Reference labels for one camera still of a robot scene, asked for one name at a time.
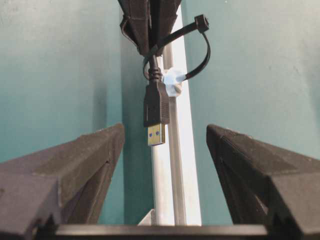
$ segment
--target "green wall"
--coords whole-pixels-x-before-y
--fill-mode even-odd
[[[205,14],[208,67],[190,82],[202,221],[228,224],[206,146],[216,124],[320,159],[320,1],[184,0],[184,24]],[[185,38],[187,66],[205,56],[198,33]]]
[[[153,207],[141,57],[121,18],[115,0],[0,0],[0,161],[123,122],[105,224],[135,224]]]

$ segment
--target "black usb cable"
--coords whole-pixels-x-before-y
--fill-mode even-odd
[[[190,79],[200,73],[208,64],[211,48],[205,31],[209,29],[209,23],[204,15],[199,15],[194,18],[194,22],[171,33],[167,37],[160,40],[146,54],[143,60],[143,74],[149,80],[149,85],[146,86],[143,102],[144,121],[143,125],[148,128],[148,145],[155,146],[165,143],[165,125],[170,123],[169,115],[169,97],[166,91],[166,85],[163,83],[163,75],[158,67],[156,54],[172,41],[182,37],[194,30],[198,30],[204,37],[207,44],[207,53],[202,63],[194,70],[184,76],[184,80]]]

